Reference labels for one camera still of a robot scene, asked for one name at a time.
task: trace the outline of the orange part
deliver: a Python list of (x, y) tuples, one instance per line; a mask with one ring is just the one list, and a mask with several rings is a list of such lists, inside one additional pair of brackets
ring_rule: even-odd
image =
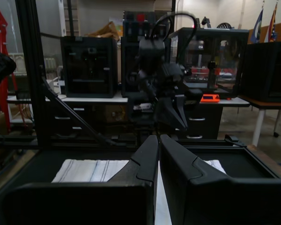
[(204, 94), (200, 102), (217, 103), (217, 102), (220, 102), (220, 96), (219, 95), (213, 95), (213, 94)]
[(218, 75), (220, 75), (220, 71), (221, 71), (221, 68), (215, 68), (214, 74), (218, 76)]

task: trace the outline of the wall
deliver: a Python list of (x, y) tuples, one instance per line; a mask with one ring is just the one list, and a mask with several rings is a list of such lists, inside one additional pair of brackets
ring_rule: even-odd
[[(243, 0), (220, 0), (218, 7), (217, 25), (223, 22), (230, 23), (237, 29)], [(275, 0), (266, 0), (264, 4), (262, 26), (268, 26), (276, 5)], [(261, 12), (262, 0), (246, 0), (242, 29), (253, 29)], [(281, 23), (281, 0), (278, 2), (276, 23)]]
[(155, 0), (154, 10), (171, 11), (172, 0)]
[[(183, 3), (184, 3), (184, 0), (176, 0), (176, 6), (175, 6), (176, 11), (175, 12), (183, 11)], [(178, 30), (182, 27), (182, 20), (183, 20), (182, 16), (175, 17), (174, 30)]]
[[(219, 0), (184, 0), (183, 11), (194, 14), (196, 18), (200, 19), (200, 22), (206, 16), (206, 18), (210, 19), (211, 27), (216, 27), (218, 6)], [(192, 19), (184, 16), (182, 18), (182, 27), (192, 26)]]
[(153, 11), (153, 0), (79, 0), (81, 35), (95, 32), (109, 22), (109, 18), (123, 19), (123, 11)]

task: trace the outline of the white towel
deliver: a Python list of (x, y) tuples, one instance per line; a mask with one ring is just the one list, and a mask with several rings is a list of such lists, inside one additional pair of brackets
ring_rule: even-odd
[(226, 172), (225, 172), (224, 168), (222, 167), (219, 160), (215, 159), (215, 160), (209, 160), (209, 161), (204, 161), (204, 162), (208, 163), (209, 165), (211, 165), (215, 169), (218, 169), (222, 173), (226, 174)]
[[(205, 161), (214, 168), (226, 173), (219, 160)], [(67, 159), (52, 182), (107, 182), (119, 172), (128, 160), (75, 160)], [(171, 225), (170, 212), (163, 187), (158, 162), (157, 197), (155, 225)]]
[(107, 182), (127, 163), (128, 160), (66, 159), (52, 183)]

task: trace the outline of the table leg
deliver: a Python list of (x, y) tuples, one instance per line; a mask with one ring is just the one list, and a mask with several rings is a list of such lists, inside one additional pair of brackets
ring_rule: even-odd
[(259, 114), (258, 114), (258, 118), (257, 118), (257, 122), (256, 122), (254, 135), (253, 135), (253, 142), (252, 142), (253, 145), (255, 145), (256, 147), (258, 144), (258, 139), (260, 136), (261, 126), (262, 126), (262, 122), (263, 122), (265, 113), (266, 113), (265, 109), (259, 109)]
[(280, 123), (281, 119), (281, 109), (279, 109), (278, 114), (277, 114), (277, 119), (275, 122), (275, 128), (274, 128), (274, 137), (279, 137), (279, 134), (276, 132)]

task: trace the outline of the floor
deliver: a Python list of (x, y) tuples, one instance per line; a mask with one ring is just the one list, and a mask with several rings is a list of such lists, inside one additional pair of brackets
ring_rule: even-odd
[[(237, 136), (246, 144), (252, 143), (253, 133), (259, 110), (255, 107), (224, 108), (218, 139), (223, 139), (225, 134)], [(267, 110), (263, 121), (258, 149), (281, 165), (281, 122), (278, 128), (279, 137), (274, 137), (274, 126), (278, 110)]]

